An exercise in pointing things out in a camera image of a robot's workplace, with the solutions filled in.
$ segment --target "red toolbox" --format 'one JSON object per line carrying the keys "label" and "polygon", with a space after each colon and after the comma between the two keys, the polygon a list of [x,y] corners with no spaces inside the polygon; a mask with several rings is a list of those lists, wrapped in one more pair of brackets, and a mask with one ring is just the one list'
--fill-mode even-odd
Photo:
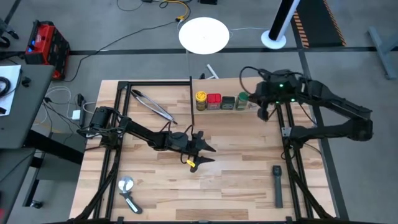
{"label": "red toolbox", "polygon": [[65,78],[69,56],[69,43],[53,22],[36,20],[25,51],[25,62],[29,65],[53,65],[54,80]]}

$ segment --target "white paper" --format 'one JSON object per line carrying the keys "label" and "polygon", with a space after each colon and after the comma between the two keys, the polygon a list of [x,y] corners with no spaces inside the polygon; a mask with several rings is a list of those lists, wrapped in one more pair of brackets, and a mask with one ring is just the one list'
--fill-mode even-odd
{"label": "white paper", "polygon": [[[10,114],[12,101],[15,95],[15,87],[17,86],[17,82],[19,79],[19,71],[21,70],[20,65],[13,66],[0,66],[0,77],[7,78],[11,82],[10,89],[8,91],[8,95],[0,98],[0,107],[6,109],[5,114],[0,114],[0,116],[7,116]],[[3,89],[5,87],[4,83],[0,83],[0,88]]]}

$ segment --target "gray floor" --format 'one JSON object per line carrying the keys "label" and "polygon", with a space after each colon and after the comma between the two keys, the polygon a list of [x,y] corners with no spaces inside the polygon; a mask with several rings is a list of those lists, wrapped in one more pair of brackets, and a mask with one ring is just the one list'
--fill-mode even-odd
{"label": "gray floor", "polygon": [[[0,1],[0,16],[5,17],[12,1]],[[218,6],[190,3],[192,18],[210,16],[224,22],[228,28],[269,28],[280,1],[271,0],[220,0]],[[335,19],[350,47],[370,46],[366,33],[368,26],[376,26],[383,37],[396,31],[398,2],[393,0],[328,0]],[[137,0],[120,0],[124,7],[134,7]],[[135,12],[122,12],[115,0],[105,1],[51,1],[22,0],[11,20],[11,25],[21,39],[14,41],[8,50],[24,50],[34,19],[50,20],[69,40],[73,50],[95,50],[120,36],[143,27],[157,26],[179,16],[182,7],[169,6],[159,9],[157,3],[145,4]],[[261,30],[234,32],[228,47],[260,47]],[[291,27],[287,29],[287,46],[295,47]],[[143,33],[122,40],[109,49],[181,49],[174,25]],[[348,139],[330,141],[333,159],[340,180],[343,196],[351,220],[396,223],[395,203],[398,202],[398,166],[396,166],[396,138],[394,119],[398,109],[396,94],[398,83],[384,79],[377,54],[374,52],[308,53],[306,54],[314,79],[324,82],[340,96],[374,110],[374,137],[369,142],[353,142]],[[71,56],[67,79],[75,74],[79,59]],[[296,53],[213,54],[189,55],[189,67],[185,54],[163,55],[99,55],[83,61],[78,77],[72,83],[53,83],[69,87],[72,94],[81,93],[88,101],[95,101],[101,80],[104,79],[153,79],[187,78],[208,74],[205,65],[210,63],[220,78],[236,77],[245,65],[277,70],[289,68],[302,72]],[[398,54],[393,54],[398,62]],[[57,93],[54,101],[66,101],[65,93]],[[65,114],[66,106],[56,107]],[[343,122],[344,119],[323,110],[326,124]],[[55,114],[54,129],[68,132],[67,125]],[[40,110],[37,119],[42,120]],[[45,126],[35,127],[48,132]],[[21,195],[14,207],[9,223],[45,223],[66,220],[72,205],[75,181],[42,182],[35,197],[45,202],[36,210],[22,208],[32,170],[27,176]]]}

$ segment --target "tongs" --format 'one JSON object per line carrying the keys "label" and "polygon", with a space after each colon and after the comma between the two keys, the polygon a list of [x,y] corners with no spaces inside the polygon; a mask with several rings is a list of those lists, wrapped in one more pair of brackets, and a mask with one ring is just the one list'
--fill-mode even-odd
{"label": "tongs", "polygon": [[[157,113],[158,115],[164,117],[166,120],[173,122],[174,124],[177,124],[177,122],[174,121],[174,118],[171,114],[169,114],[165,109],[163,109],[161,106],[159,106],[157,103],[155,103],[153,100],[151,100],[147,95],[141,93],[138,90],[131,90],[131,95],[140,103],[142,103],[144,106],[148,107],[151,109],[153,112]],[[156,108],[151,107],[150,105],[144,103],[142,99],[146,99],[150,101]]]}

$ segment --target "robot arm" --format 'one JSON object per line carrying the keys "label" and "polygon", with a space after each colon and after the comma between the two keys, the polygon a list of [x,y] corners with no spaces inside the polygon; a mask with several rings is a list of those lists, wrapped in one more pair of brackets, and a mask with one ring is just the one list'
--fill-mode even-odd
{"label": "robot arm", "polygon": [[354,141],[367,141],[372,138],[371,110],[336,96],[321,82],[307,79],[299,73],[289,70],[271,73],[263,69],[258,70],[258,73],[264,81],[257,84],[256,92],[250,94],[249,101],[261,107],[258,115],[264,121],[268,119],[267,107],[270,103],[295,101],[300,104],[323,106],[349,118],[344,124],[334,126],[283,128],[284,137],[289,138],[299,147],[302,147],[303,143],[309,139],[347,137]]}
{"label": "robot arm", "polygon": [[[111,116],[117,116],[119,120],[118,127],[111,127],[109,121]],[[199,156],[201,150],[215,152],[215,150],[207,145],[206,141],[202,139],[203,131],[192,134],[192,140],[188,140],[186,132],[173,133],[168,131],[153,132],[140,124],[134,122],[127,116],[122,116],[113,108],[105,106],[95,109],[93,118],[91,119],[88,130],[79,130],[80,134],[100,134],[102,136],[101,145],[116,149],[121,147],[120,135],[127,133],[131,134],[148,143],[148,146],[156,151],[173,151],[185,154],[188,158],[193,158],[190,163],[191,172],[195,172],[198,166],[204,162],[213,162],[214,159]]]}

